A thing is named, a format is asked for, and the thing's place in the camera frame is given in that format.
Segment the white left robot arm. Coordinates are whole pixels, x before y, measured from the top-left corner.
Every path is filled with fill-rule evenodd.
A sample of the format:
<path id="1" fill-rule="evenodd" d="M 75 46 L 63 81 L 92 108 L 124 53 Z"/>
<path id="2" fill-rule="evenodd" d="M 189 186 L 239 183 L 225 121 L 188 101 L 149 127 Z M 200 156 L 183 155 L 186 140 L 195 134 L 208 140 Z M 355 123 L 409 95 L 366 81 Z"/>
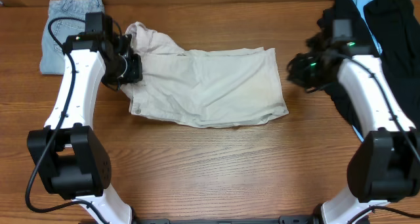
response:
<path id="1" fill-rule="evenodd" d="M 65 67 L 51 115 L 43 129 L 28 133 L 35 167 L 25 203 L 36 213 L 80 205 L 95 223 L 138 223 L 111 184 L 110 157 L 93 131 L 93 115 L 101 84 L 119 91 L 142 80 L 141 58 L 132 36 L 113 30 L 111 16 L 88 12 L 82 22 L 83 32 L 58 44 Z"/>

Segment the beige cotton shorts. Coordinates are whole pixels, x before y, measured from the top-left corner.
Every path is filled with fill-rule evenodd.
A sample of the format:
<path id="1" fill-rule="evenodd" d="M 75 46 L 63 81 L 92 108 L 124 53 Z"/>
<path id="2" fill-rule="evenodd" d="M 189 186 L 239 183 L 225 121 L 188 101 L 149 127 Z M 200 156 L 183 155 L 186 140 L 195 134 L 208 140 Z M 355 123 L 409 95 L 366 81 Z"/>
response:
<path id="1" fill-rule="evenodd" d="M 143 79 L 122 86 L 129 112 L 196 128 L 261 125 L 288 114 L 273 48 L 184 50 L 167 34 L 127 28 Z"/>

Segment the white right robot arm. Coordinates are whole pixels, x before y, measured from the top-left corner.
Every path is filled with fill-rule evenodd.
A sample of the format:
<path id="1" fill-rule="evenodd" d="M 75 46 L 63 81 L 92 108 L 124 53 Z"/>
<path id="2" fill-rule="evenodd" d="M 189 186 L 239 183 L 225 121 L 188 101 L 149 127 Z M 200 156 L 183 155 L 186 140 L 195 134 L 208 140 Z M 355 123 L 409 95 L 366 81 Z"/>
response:
<path id="1" fill-rule="evenodd" d="M 311 215 L 285 215 L 280 223 L 369 223 L 368 214 L 386 210 L 410 218 L 419 215 L 389 207 L 419 193 L 419 130 L 397 103 L 371 47 L 352 36 L 349 19 L 332 22 L 332 36 L 308 40 L 310 52 L 287 65 L 288 80 L 306 93 L 339 83 L 349 96 L 363 141 L 350 160 L 346 187 Z"/>

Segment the folded light blue jeans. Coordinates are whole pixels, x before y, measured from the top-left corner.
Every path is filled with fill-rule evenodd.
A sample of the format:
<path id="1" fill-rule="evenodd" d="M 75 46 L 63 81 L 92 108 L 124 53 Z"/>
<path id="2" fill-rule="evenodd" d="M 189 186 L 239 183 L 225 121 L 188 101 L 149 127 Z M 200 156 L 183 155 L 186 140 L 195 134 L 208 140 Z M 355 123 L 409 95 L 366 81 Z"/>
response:
<path id="1" fill-rule="evenodd" d="M 44 75 L 64 73 L 64 55 L 59 46 L 69 35 L 85 31 L 83 23 L 88 12 L 104 12 L 102 0 L 51 0 L 48 19 L 41 41 L 42 57 L 39 70 Z"/>

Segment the black garment pile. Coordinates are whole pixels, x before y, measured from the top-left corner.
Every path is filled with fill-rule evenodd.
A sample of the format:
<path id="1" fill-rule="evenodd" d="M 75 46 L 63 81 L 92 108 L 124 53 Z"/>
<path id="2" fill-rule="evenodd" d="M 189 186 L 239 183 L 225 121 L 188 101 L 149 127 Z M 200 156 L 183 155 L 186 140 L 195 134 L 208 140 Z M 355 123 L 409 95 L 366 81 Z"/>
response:
<path id="1" fill-rule="evenodd" d="M 419 23 L 411 0 L 335 0 L 317 25 L 332 35 L 335 19 L 349 19 L 356 40 L 371 45 L 400 108 L 419 126 Z"/>

